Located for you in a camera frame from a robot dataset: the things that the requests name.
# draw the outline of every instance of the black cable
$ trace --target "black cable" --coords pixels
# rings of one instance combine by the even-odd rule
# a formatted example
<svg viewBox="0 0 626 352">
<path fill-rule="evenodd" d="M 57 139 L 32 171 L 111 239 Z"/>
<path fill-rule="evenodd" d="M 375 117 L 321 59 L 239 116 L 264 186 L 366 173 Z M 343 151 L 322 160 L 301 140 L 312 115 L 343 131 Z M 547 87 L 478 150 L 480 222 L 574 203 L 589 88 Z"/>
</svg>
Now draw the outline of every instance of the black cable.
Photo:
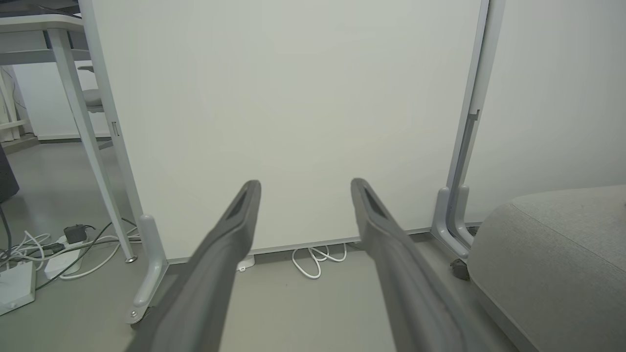
<svg viewBox="0 0 626 352">
<path fill-rule="evenodd" d="M 124 220 L 125 222 L 127 222 L 127 223 L 131 224 L 132 226 L 137 227 L 137 224 L 136 224 L 136 223 L 134 223 L 134 222 L 132 222 L 132 221 L 130 221 L 130 220 L 128 220 L 128 219 L 125 219 L 125 218 L 121 218 L 121 219 L 122 219 L 122 220 Z"/>
<path fill-rule="evenodd" d="M 349 245 L 350 247 L 354 248 L 354 249 L 359 250 L 359 251 L 365 251 L 365 249 L 363 247 L 361 247 L 360 245 L 358 245 L 356 242 L 346 243 L 346 244 Z"/>
<path fill-rule="evenodd" d="M 124 221 L 126 221 L 127 223 L 129 223 L 129 224 L 133 225 L 133 226 L 136 226 L 134 223 L 132 223 L 132 222 L 131 222 L 130 220 L 128 220 L 128 219 L 124 219 L 124 218 L 121 218 L 121 219 L 122 219 L 122 220 L 124 220 Z M 105 230 L 106 230 L 106 229 L 108 229 L 108 228 L 109 228 L 109 226 L 110 226 L 111 224 L 113 224 L 113 223 L 112 223 L 112 222 L 109 222 L 109 223 L 105 226 L 105 228 L 104 228 L 104 229 L 102 229 L 102 231 L 100 231 L 100 233 L 96 236 L 96 238 L 94 238 L 94 239 L 93 239 L 93 241 L 89 244 L 89 246 L 87 247 L 87 249 L 85 249 L 85 251 L 84 251 L 84 252 L 83 252 L 80 256 L 78 256 L 78 258 L 76 258 L 76 260 L 75 260 L 75 261 L 73 261 L 73 262 L 72 262 L 72 264 L 68 265 L 65 269 L 63 269 L 63 271 L 61 271 L 60 273 L 58 273 L 58 274 L 57 274 L 55 277 L 53 277 L 52 279 L 50 279 L 50 280 L 48 280 L 48 281 L 44 282 L 43 284 L 41 284 L 41 285 L 37 286 L 37 287 L 35 288 L 35 291 L 37 291 L 38 289 L 44 288 L 44 287 L 45 287 L 45 286 L 47 286 L 49 283 L 51 283 L 51 282 L 53 282 L 54 280 L 58 279 L 61 275 L 63 275 L 63 273 L 64 273 L 64 272 L 66 272 L 69 268 L 71 268 L 74 264 L 76 264 L 76 263 L 77 263 L 77 262 L 78 262 L 78 261 L 79 261 L 82 257 L 84 257 L 84 256 L 85 256 L 85 254 L 87 254 L 87 252 L 88 252 L 88 251 L 89 251 L 89 250 L 90 250 L 90 249 L 91 249 L 91 248 L 92 248 L 92 247 L 96 244 L 96 241 L 100 238 L 100 236 L 102 236 L 102 234 L 103 234 L 103 233 L 105 233 Z M 72 250 L 70 250 L 70 251 L 68 251 L 68 252 L 71 252 L 71 251 L 74 251 L 74 250 L 76 250 L 76 249 L 81 249 L 81 248 L 82 248 L 82 247 L 80 247 L 80 248 L 79 248 L 79 247 L 80 247 L 80 246 L 78 246 L 78 247 L 74 247 L 74 248 L 72 248 Z"/>
<path fill-rule="evenodd" d="M 4 217 L 4 212 L 2 210 L 2 207 L 0 207 L 0 216 L 2 217 L 2 222 L 4 223 L 4 229 L 6 230 L 6 238 L 9 242 L 9 249 L 7 249 L 6 251 L 3 250 L 6 255 L 7 255 L 7 259 L 9 259 L 11 257 L 11 248 L 13 246 L 13 239 L 11 238 L 11 230 L 9 230 L 9 223 L 6 222 L 6 218 Z"/>
<path fill-rule="evenodd" d="M 45 251 L 52 251 L 52 254 L 55 254 L 55 253 L 61 252 L 63 249 L 65 249 L 65 246 L 63 244 L 55 242 L 55 243 L 50 243 L 50 244 L 42 244 L 41 245 L 41 249 L 43 249 L 44 252 Z M 35 247 L 35 248 L 31 247 L 31 250 L 26 252 L 26 256 L 27 257 L 32 257 L 33 254 L 37 253 L 37 252 L 41 252 L 38 247 Z"/>
<path fill-rule="evenodd" d="M 93 240 L 93 242 L 91 244 L 89 244 L 89 247 L 87 247 L 87 249 L 85 249 L 85 251 L 78 256 L 78 258 L 76 258 L 75 261 L 72 262 L 72 264 L 68 265 L 65 269 L 63 269 L 63 271 L 61 271 L 60 273 L 58 273 L 55 277 L 53 277 L 52 279 L 44 282 L 43 284 L 37 286 L 35 288 L 35 291 L 37 291 L 38 289 L 44 288 L 46 287 L 49 283 L 53 282 L 54 280 L 58 279 L 59 276 L 63 275 L 64 272 L 66 272 L 69 268 L 71 268 L 74 264 L 76 264 L 82 257 L 85 256 L 85 254 L 87 254 L 87 252 L 93 247 L 93 244 L 96 243 L 96 241 L 100 238 L 100 236 L 102 236 L 103 233 L 105 233 L 105 230 L 107 230 L 109 228 L 109 226 L 112 224 L 112 222 L 109 222 L 104 229 L 102 229 L 102 231 L 100 231 L 100 233 L 96 236 L 96 238 Z"/>
<path fill-rule="evenodd" d="M 42 243 L 40 242 L 39 244 L 41 244 L 41 246 L 42 246 L 42 247 L 44 247 L 44 246 L 50 246 L 50 245 L 55 244 L 55 243 L 56 243 L 56 242 L 49 243 L 49 244 L 42 244 Z M 13 246 L 12 248 L 13 248 L 13 249 L 15 249 L 15 248 L 17 248 L 17 247 L 19 247 L 19 246 L 24 246 L 24 247 L 33 247 L 33 248 L 37 248 L 37 249 L 39 249 L 39 248 L 37 247 L 37 244 L 35 244 L 35 243 L 21 243 L 21 244 L 16 244 L 16 245 L 15 245 L 15 246 Z"/>
<path fill-rule="evenodd" d="M 107 239 L 107 240 L 104 240 L 104 241 L 100 241 L 100 242 L 98 242 L 98 243 L 94 243 L 93 245 L 94 245 L 94 246 L 97 246 L 98 244 L 112 243 L 112 242 L 117 242 L 117 243 L 119 243 L 119 242 L 120 242 L 120 240 L 116 240 L 116 239 Z M 128 239 L 128 242 L 130 242 L 130 243 L 141 243 L 141 240 L 140 240 L 139 238 L 132 238 L 132 239 Z M 67 251 L 65 251 L 65 252 L 63 252 L 63 253 L 68 253 L 68 252 L 72 252 L 72 251 L 77 251 L 77 250 L 79 250 L 79 249 L 83 249 L 83 248 L 85 248 L 85 247 L 89 247 L 89 246 L 91 246 L 91 243 L 82 244 L 82 245 L 80 245 L 80 246 L 72 247 L 72 248 L 68 249 Z M 37 256 L 37 254 L 38 254 L 38 253 L 39 253 L 39 250 L 37 250 L 37 252 L 33 253 L 33 255 L 32 255 L 32 256 L 29 256 L 29 257 L 33 257 L 33 258 L 41 258 L 41 256 Z M 11 260 L 12 260 L 12 261 L 19 262 L 19 261 L 23 261 L 24 259 L 23 259 L 23 258 L 13 258 L 13 259 L 11 259 Z"/>
</svg>

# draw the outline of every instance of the power strip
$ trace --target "power strip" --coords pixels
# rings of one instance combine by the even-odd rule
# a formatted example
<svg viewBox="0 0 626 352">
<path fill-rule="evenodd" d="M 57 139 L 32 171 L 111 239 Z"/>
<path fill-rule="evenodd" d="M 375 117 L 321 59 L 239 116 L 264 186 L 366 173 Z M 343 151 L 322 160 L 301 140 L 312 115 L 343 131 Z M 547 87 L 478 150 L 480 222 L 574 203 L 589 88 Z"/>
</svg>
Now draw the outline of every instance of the power strip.
<svg viewBox="0 0 626 352">
<path fill-rule="evenodd" d="M 25 262 L 0 272 L 0 315 L 35 300 L 35 266 Z"/>
<path fill-rule="evenodd" d="M 61 236 L 59 240 L 57 241 L 57 243 L 63 244 L 65 248 L 67 249 L 67 248 L 80 246 L 85 242 L 83 241 L 83 242 L 76 242 L 76 243 L 68 244 L 68 241 L 65 238 L 65 236 Z M 57 276 L 61 271 L 65 270 L 65 268 L 67 268 L 70 264 L 72 264 L 75 260 L 77 260 L 78 257 L 83 252 L 83 250 L 84 249 L 79 249 L 77 251 L 65 252 L 63 254 L 60 254 L 48 260 L 48 263 L 46 264 L 46 269 L 44 270 L 44 272 L 46 273 L 46 277 L 49 280 L 52 280 L 52 278 Z M 80 264 L 82 262 L 83 262 L 83 258 L 81 258 L 78 262 L 76 262 L 76 264 L 72 265 L 71 268 L 69 268 L 63 274 L 70 275 L 78 271 L 80 269 Z"/>
</svg>

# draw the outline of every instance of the white cable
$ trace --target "white cable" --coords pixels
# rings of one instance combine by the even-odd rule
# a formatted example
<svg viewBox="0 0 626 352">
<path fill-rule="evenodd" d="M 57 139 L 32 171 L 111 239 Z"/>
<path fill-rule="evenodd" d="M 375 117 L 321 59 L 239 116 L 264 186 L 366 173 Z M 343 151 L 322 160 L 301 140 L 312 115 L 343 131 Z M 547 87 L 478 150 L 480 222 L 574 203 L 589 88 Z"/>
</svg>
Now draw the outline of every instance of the white cable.
<svg viewBox="0 0 626 352">
<path fill-rule="evenodd" d="M 136 229 L 137 229 L 137 227 L 132 228 L 130 231 L 128 231 L 128 232 L 126 233 L 126 235 L 128 235 L 129 233 L 133 232 L 133 231 L 134 231 L 134 230 L 136 230 Z M 115 255 L 115 253 L 117 253 L 117 250 L 118 250 L 119 248 L 120 248 L 120 244 L 118 243 L 118 244 L 115 246 L 115 248 L 113 249 L 113 252 L 111 253 L 111 255 L 110 255 L 110 256 L 108 256 L 108 257 L 105 259 L 105 261 L 103 261 L 102 263 L 98 264 L 98 265 L 97 265 L 96 267 L 94 267 L 93 269 L 91 269 L 91 270 L 89 270 L 89 271 L 82 272 L 82 273 L 77 274 L 77 275 L 72 275 L 72 276 L 61 275 L 61 276 L 59 276 L 59 279 L 62 279 L 62 280 L 72 280 L 72 279 L 78 279 L 79 277 L 83 277 L 83 276 L 87 276 L 87 275 L 91 274 L 92 272 L 94 272 L 94 271 L 96 271 L 96 270 L 100 269 L 100 268 L 101 268 L 103 265 L 105 265 L 105 264 L 106 264 L 109 260 L 111 260 L 111 258 Z"/>
<path fill-rule="evenodd" d="M 24 235 L 24 239 L 22 240 L 22 242 L 19 245 L 14 246 L 14 249 L 11 250 L 11 258 L 14 258 L 14 256 L 13 256 L 14 253 L 18 253 L 21 256 L 25 256 L 28 253 L 28 251 L 30 251 L 31 249 L 39 249 L 41 251 L 41 248 L 39 247 L 39 245 L 43 241 L 45 241 L 46 239 L 49 239 L 50 238 L 50 234 L 41 234 L 41 235 L 35 236 L 35 238 L 34 238 L 35 244 L 33 244 L 33 245 L 28 244 L 27 245 L 27 246 L 34 246 L 34 247 L 22 248 L 22 246 L 26 245 L 28 242 L 33 241 L 32 238 L 33 237 L 31 236 L 30 233 L 27 233 L 27 235 L 25 234 Z M 11 262 L 7 261 L 6 262 L 6 269 L 9 270 L 10 268 L 11 268 Z"/>
<path fill-rule="evenodd" d="M 317 248 L 307 248 L 307 250 L 309 251 L 309 255 L 311 256 L 311 259 L 313 259 L 313 261 L 315 262 L 315 265 L 317 266 L 317 275 L 311 275 L 308 272 L 304 271 L 304 269 L 302 267 L 300 267 L 298 265 L 298 263 L 295 261 L 295 253 L 298 251 L 297 249 L 294 250 L 293 252 L 291 252 L 291 261 L 294 262 L 294 265 L 296 268 L 298 268 L 298 270 L 306 277 L 308 277 L 309 279 L 317 279 L 318 277 L 322 276 L 322 268 L 319 266 L 320 262 L 325 261 L 326 259 L 330 259 L 334 262 L 342 262 L 346 260 L 346 256 L 347 256 L 347 248 L 346 248 L 346 244 L 344 243 L 344 256 L 340 259 L 338 258 L 334 258 L 330 256 L 330 250 L 328 249 L 328 246 L 324 246 L 326 247 L 326 253 L 318 250 Z M 315 254 L 313 253 L 313 251 L 318 252 L 319 254 L 321 254 L 323 257 L 322 258 L 318 258 L 315 256 Z"/>
<path fill-rule="evenodd" d="M 136 229 L 137 229 L 136 227 L 132 228 L 131 230 L 129 230 L 129 231 L 127 232 L 127 234 L 129 234 L 129 233 L 133 232 L 133 231 L 134 231 L 134 230 L 136 230 Z M 134 234 L 134 235 L 130 235 L 130 236 L 128 236 L 128 238 L 137 238 L 137 237 L 139 237 L 139 234 Z M 109 236 L 109 235 L 107 235 L 107 236 L 101 236 L 101 237 L 98 239 L 98 242 L 96 242 L 95 244 L 100 243 L 100 241 L 101 241 L 102 239 L 106 239 L 106 238 L 114 239 L 114 240 L 116 240 L 116 241 L 119 239 L 119 238 L 117 238 L 117 236 Z M 85 243 L 83 243 L 83 245 L 88 245 L 88 244 L 91 244 L 92 242 L 93 242 L 93 241 L 91 241 L 91 242 L 85 242 Z M 141 243 L 141 241 L 133 241 L 132 243 Z M 60 256 L 60 255 L 62 255 L 62 254 L 63 254 L 63 253 L 65 253 L 65 252 L 75 251 L 75 250 L 76 250 L 76 249 L 75 249 L 75 248 L 72 248 L 72 247 L 70 247 L 70 248 L 66 248 L 66 249 L 63 249 L 63 250 L 61 250 L 61 251 L 58 251 L 57 253 L 54 253 L 54 254 L 53 254 L 53 255 L 51 255 L 51 256 L 45 257 L 44 259 L 42 259 L 42 258 L 37 258 L 37 257 L 29 257 L 29 256 L 24 256 L 24 255 L 22 255 L 22 254 L 15 254 L 15 255 L 14 255 L 13 253 L 11 253 L 11 258 L 16 258 L 16 259 L 27 259 L 27 260 L 34 261 L 34 262 L 43 262 L 43 261 L 47 261 L 48 259 L 52 259 L 52 258 L 54 258 L 54 257 Z"/>
<path fill-rule="evenodd" d="M 31 235 L 28 231 L 24 231 L 24 233 L 31 238 L 31 241 L 35 242 L 35 244 L 37 245 L 37 247 L 39 248 L 39 252 L 41 253 L 41 258 L 45 259 L 45 255 L 43 254 L 43 247 L 41 247 L 41 244 L 35 239 L 35 237 L 33 237 L 33 235 Z M 24 244 L 24 241 L 22 241 L 22 243 L 19 245 L 18 249 Z M 36 271 L 41 270 L 41 268 L 43 267 L 43 261 L 39 263 L 39 266 L 37 267 Z"/>
</svg>

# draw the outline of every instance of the sofa cushion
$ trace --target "sofa cushion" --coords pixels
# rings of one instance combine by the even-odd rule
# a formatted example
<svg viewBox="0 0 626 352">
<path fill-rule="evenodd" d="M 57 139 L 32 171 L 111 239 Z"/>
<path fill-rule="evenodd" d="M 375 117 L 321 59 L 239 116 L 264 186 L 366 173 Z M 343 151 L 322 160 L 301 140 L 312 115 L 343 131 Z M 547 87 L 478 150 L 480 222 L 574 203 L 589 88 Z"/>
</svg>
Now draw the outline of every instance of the sofa cushion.
<svg viewBox="0 0 626 352">
<path fill-rule="evenodd" d="M 501 205 L 468 270 L 539 351 L 626 350 L 626 185 Z"/>
</svg>

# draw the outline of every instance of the white partition panel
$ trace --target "white partition panel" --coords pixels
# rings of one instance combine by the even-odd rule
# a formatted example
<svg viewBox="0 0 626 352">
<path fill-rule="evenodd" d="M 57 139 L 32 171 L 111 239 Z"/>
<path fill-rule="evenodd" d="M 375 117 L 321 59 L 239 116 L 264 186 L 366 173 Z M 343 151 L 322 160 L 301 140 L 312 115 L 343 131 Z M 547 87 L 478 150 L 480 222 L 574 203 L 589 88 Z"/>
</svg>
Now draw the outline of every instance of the white partition panel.
<svg viewBox="0 0 626 352">
<path fill-rule="evenodd" d="M 248 179 L 263 188 L 253 249 L 357 236 L 354 177 L 405 229 L 430 227 L 480 0 L 94 3 L 168 258 L 190 256 Z"/>
<path fill-rule="evenodd" d="M 625 18 L 624 1 L 507 0 L 467 222 L 520 195 L 626 184 Z"/>
</svg>

